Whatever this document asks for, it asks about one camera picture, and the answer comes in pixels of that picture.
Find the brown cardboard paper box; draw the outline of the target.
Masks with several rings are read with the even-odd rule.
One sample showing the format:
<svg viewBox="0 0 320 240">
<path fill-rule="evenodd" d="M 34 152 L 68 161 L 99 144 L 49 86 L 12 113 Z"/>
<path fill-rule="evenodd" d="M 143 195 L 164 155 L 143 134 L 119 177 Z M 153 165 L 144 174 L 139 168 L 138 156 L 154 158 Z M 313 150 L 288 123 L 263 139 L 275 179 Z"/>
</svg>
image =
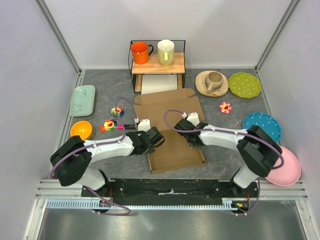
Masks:
<svg viewBox="0 0 320 240">
<path fill-rule="evenodd" d="M 167 120 L 171 126 L 175 126 L 182 119 L 182 115 L 178 112 L 165 115 L 168 110 L 179 110 L 187 114 L 196 112 L 201 121 L 205 119 L 199 98 L 193 89 L 180 88 L 138 95 L 134 98 L 134 109 L 139 119 L 150 120 L 150 125 L 156 127 L 165 139 L 155 152 L 148 155 L 152 174 L 205 163 L 202 151 L 190 147 L 183 136 L 165 123 Z"/>
</svg>

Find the pink marker pen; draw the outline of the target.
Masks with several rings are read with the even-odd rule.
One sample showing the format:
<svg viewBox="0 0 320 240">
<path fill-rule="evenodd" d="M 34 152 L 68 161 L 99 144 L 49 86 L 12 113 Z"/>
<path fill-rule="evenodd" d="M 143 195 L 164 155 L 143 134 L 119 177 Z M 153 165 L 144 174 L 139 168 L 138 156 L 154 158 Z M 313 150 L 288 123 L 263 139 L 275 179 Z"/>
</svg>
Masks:
<svg viewBox="0 0 320 240">
<path fill-rule="evenodd" d="M 136 129 L 135 124 L 118 124 L 116 127 L 117 130 L 134 130 Z"/>
</svg>

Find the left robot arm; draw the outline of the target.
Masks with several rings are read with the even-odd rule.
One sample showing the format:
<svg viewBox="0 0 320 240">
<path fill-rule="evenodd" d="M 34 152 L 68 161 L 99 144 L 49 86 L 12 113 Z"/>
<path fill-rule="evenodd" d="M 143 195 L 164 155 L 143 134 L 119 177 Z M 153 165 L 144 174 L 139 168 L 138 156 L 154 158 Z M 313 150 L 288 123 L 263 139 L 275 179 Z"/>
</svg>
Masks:
<svg viewBox="0 0 320 240">
<path fill-rule="evenodd" d="M 57 179 L 62 187 L 80 184 L 99 190 L 107 184 L 107 177 L 94 168 L 93 163 L 113 157 L 151 154 L 164 142 L 165 137 L 156 127 L 103 140 L 72 136 L 50 157 L 50 177 Z"/>
</svg>

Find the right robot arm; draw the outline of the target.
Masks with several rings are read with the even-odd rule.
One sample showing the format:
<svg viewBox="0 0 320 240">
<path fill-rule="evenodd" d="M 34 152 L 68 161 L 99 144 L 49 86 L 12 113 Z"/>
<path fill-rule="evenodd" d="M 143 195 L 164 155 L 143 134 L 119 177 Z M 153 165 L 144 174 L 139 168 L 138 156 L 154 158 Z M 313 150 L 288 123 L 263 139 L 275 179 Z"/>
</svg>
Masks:
<svg viewBox="0 0 320 240">
<path fill-rule="evenodd" d="M 237 151 L 245 165 L 230 180 L 231 184 L 245 189 L 259 177 L 267 177 L 273 169 L 284 165 L 281 147 L 259 126 L 249 129 L 227 129 L 199 122 L 194 125 L 181 119 L 174 130 L 190 146 L 218 146 Z"/>
</svg>

